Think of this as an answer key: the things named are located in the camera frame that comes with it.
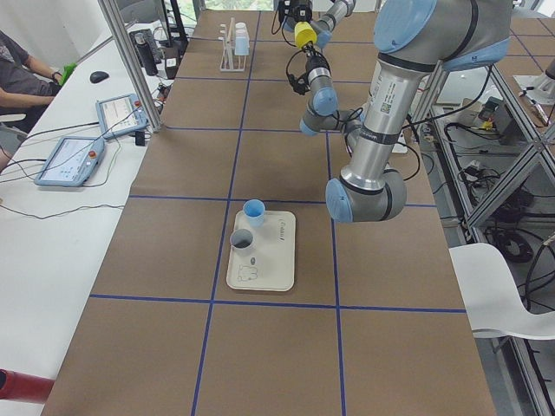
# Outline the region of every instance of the blue and white device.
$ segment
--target blue and white device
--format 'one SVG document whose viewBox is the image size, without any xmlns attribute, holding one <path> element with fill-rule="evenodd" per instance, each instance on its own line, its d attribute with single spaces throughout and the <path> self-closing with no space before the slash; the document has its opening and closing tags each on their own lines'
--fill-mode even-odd
<svg viewBox="0 0 555 416">
<path fill-rule="evenodd" d="M 35 184 L 81 186 L 103 154 L 103 138 L 62 137 L 44 163 L 44 168 L 36 175 Z"/>
<path fill-rule="evenodd" d="M 144 130 L 147 127 L 148 119 L 145 111 L 137 103 L 139 103 L 139 97 L 136 94 L 96 102 L 98 121 L 105 140 Z"/>
</svg>

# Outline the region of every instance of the chair seat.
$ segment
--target chair seat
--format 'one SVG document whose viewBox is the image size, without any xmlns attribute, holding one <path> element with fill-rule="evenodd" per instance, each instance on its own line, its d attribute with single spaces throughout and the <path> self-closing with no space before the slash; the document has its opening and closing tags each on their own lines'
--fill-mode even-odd
<svg viewBox="0 0 555 416">
<path fill-rule="evenodd" d="M 555 339 L 555 312 L 535 315 L 526 310 L 505 258 L 495 247 L 477 243 L 449 252 L 476 338 Z"/>
</svg>

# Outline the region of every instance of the computer mouse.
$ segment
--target computer mouse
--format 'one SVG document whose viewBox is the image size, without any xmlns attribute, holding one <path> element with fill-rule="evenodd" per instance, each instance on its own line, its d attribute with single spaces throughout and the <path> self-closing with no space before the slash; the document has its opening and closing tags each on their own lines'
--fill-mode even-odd
<svg viewBox="0 0 555 416">
<path fill-rule="evenodd" d="M 109 76 L 110 75 L 104 71 L 95 71 L 90 75 L 89 79 L 93 84 L 97 84 L 100 81 L 104 81 Z"/>
</svg>

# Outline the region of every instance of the robotic arm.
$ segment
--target robotic arm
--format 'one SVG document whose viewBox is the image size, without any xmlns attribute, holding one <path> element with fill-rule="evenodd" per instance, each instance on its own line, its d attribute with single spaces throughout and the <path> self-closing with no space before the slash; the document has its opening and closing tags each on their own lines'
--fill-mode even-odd
<svg viewBox="0 0 555 416">
<path fill-rule="evenodd" d="M 344 10 L 340 3 L 345 2 L 336 0 L 332 9 Z M 511 0 L 386 2 L 375 25 L 380 72 L 361 119 L 351 120 L 353 111 L 325 115 L 309 102 L 301 121 L 307 134 L 341 129 L 354 149 L 339 179 L 326 187 L 326 204 L 336 221 L 382 221 L 401 212 L 406 187 L 388 161 L 421 79 L 434 71 L 438 61 L 443 61 L 446 71 L 457 71 L 503 58 L 512 6 Z M 324 15 L 313 26 L 320 33 L 327 33 L 321 29 L 324 25 L 331 31 L 336 21 L 330 16 Z"/>
</svg>

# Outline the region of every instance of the device screen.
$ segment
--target device screen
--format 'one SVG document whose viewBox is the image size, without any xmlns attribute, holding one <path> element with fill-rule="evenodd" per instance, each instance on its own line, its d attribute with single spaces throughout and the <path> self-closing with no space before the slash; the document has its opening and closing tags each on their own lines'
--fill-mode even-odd
<svg viewBox="0 0 555 416">
<path fill-rule="evenodd" d="M 79 174 L 93 140 L 65 139 L 46 166 L 41 179 L 72 182 Z"/>
<path fill-rule="evenodd" d="M 101 104 L 102 114 L 106 121 L 106 127 L 110 132 L 119 132 L 139 124 L 134 115 L 130 115 L 133 111 L 133 104 L 129 97 L 121 97 L 116 100 L 104 101 Z"/>
</svg>

